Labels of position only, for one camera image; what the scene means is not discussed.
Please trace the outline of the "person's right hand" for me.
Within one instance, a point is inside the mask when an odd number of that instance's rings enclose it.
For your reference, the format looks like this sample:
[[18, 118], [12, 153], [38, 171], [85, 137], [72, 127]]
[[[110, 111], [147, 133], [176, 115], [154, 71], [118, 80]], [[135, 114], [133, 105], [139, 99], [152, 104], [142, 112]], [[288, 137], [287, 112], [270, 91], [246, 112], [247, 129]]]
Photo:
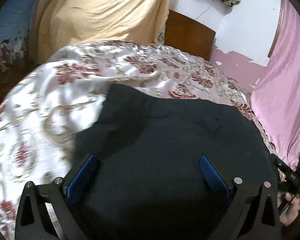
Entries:
[[289, 207], [284, 215], [280, 216], [280, 221], [284, 226], [289, 226], [298, 216], [300, 210], [300, 200], [295, 195], [287, 192], [278, 192], [277, 204], [280, 205], [282, 200], [285, 199], [289, 202]]

